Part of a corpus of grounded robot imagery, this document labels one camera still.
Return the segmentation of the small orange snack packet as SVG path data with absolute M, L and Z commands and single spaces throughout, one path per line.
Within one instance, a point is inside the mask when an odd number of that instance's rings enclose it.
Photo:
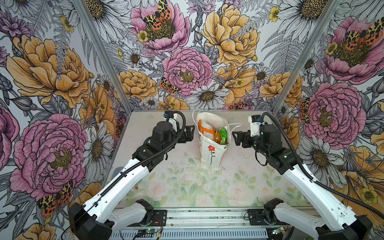
M 216 142 L 216 143 L 218 143 L 218 144 L 221 144 L 222 137 L 221 137 L 220 132 L 216 131 L 216 133 L 214 134 L 214 139 L 213 139 L 213 141 Z

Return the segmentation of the green rainbow candy bag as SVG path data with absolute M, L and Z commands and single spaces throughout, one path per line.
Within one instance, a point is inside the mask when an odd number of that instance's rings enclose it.
M 227 139 L 228 139 L 228 131 L 226 128 L 221 128 L 220 129 L 220 145 L 226 145 L 227 144 Z

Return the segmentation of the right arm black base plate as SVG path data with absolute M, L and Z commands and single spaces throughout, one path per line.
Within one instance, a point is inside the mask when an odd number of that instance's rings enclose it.
M 249 209 L 243 216 L 245 221 L 249 221 L 251 226 L 261 225 L 281 225 L 282 223 L 277 220 L 275 214 L 270 210 L 262 209 Z

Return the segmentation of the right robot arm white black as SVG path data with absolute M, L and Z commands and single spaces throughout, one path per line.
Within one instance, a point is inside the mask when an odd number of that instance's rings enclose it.
M 249 117 L 250 130 L 232 132 L 236 146 L 252 148 L 289 180 L 315 208 L 319 217 L 274 198 L 264 205 L 263 220 L 286 223 L 315 240 L 365 240 L 373 227 L 366 215 L 357 215 L 336 198 L 337 191 L 318 181 L 292 146 L 279 122 L 270 113 Z

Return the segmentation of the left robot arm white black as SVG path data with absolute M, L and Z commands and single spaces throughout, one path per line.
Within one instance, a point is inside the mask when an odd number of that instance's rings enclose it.
M 137 148 L 126 166 L 94 197 L 69 208 L 71 232 L 79 240 L 107 240 L 115 232 L 128 226 L 148 226 L 154 208 L 145 200 L 137 200 L 130 207 L 116 210 L 116 206 L 163 160 L 177 143 L 194 139 L 195 126 L 161 121 L 143 145 Z

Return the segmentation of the orange white snack bag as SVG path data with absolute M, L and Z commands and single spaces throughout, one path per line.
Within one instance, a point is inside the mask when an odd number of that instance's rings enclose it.
M 211 126 L 210 124 L 206 123 L 203 120 L 199 120 L 198 127 L 199 127 L 200 133 L 202 133 L 204 137 L 212 141 L 214 140 L 216 129 L 213 126 Z

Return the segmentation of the white paper gift bag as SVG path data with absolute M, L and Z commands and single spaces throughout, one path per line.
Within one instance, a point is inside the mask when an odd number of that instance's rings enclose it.
M 226 145 L 220 145 L 206 137 L 203 136 L 199 131 L 198 121 L 203 120 L 206 123 L 213 126 L 216 131 L 220 132 L 221 128 L 226 128 L 228 131 L 228 139 Z M 197 113 L 193 113 L 193 121 L 198 127 L 198 138 L 199 146 L 201 153 L 201 164 L 203 166 L 211 167 L 218 169 L 221 165 L 223 156 L 228 150 L 231 141 L 232 141 L 232 132 L 241 127 L 242 124 L 230 124 L 226 119 L 208 112 L 202 112 L 200 109 L 197 109 Z

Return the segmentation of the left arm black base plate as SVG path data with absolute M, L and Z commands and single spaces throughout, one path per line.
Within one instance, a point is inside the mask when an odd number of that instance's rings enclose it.
M 150 218 L 145 216 L 142 222 L 131 224 L 128 227 L 165 227 L 167 223 L 167 214 L 167 210 L 155 209 Z

